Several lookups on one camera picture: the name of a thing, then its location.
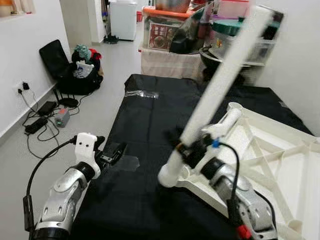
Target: red container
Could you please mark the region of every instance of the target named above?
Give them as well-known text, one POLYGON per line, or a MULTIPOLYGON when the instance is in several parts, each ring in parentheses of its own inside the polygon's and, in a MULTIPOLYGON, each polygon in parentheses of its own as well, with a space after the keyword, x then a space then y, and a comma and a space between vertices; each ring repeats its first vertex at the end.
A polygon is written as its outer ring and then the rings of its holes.
POLYGON ((141 11, 136 11, 136 21, 142 22, 142 12, 141 11))

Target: blue connector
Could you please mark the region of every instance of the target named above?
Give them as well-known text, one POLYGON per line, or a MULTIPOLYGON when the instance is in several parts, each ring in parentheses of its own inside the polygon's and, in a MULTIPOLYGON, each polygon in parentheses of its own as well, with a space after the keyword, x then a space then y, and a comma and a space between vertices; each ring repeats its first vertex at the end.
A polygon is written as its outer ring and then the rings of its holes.
POLYGON ((214 149, 217 149, 217 148, 219 147, 219 145, 220 145, 219 137, 217 137, 216 139, 214 139, 214 140, 212 141, 212 147, 213 147, 214 149))

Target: wall socket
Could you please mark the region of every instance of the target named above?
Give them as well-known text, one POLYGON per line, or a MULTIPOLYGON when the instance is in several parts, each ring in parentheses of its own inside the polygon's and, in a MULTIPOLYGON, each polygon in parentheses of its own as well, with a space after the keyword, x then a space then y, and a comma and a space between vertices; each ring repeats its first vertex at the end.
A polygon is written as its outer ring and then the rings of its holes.
POLYGON ((22 81, 19 83, 16 83, 15 85, 13 85, 12 90, 13 92, 19 96, 20 94, 18 93, 18 89, 21 89, 22 91, 24 90, 24 88, 22 87, 22 81))

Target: power adapter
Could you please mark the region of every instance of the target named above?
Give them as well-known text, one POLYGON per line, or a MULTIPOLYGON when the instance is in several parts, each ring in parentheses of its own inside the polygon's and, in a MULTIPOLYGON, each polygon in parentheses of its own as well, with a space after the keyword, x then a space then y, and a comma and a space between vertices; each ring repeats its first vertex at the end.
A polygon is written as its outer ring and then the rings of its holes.
POLYGON ((30 89, 29 84, 27 82, 23 82, 22 83, 22 88, 23 88, 23 90, 29 90, 30 89))
POLYGON ((64 128, 70 119, 70 113, 67 108, 61 108, 58 114, 54 117, 55 124, 59 128, 64 128))
POLYGON ((55 101, 46 101, 45 104, 43 104, 38 110, 38 114, 40 116, 50 115, 56 106, 57 103, 55 101))

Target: metal rod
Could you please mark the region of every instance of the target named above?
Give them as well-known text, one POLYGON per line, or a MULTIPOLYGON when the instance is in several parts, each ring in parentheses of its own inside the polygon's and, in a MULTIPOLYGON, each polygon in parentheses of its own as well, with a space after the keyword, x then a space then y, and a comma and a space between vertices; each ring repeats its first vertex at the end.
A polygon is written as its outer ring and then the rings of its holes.
MULTIPOLYGON (((210 122, 239 73, 242 64, 271 18, 272 12, 269 9, 261 6, 250 8, 250 15, 244 20, 237 38, 226 53, 224 61, 220 63, 212 76, 184 128, 180 140, 185 145, 191 145, 199 137, 201 128, 210 122)), ((182 168, 183 160, 180 154, 174 150, 167 164, 162 166, 158 174, 160 184, 168 188, 174 187, 182 168)))

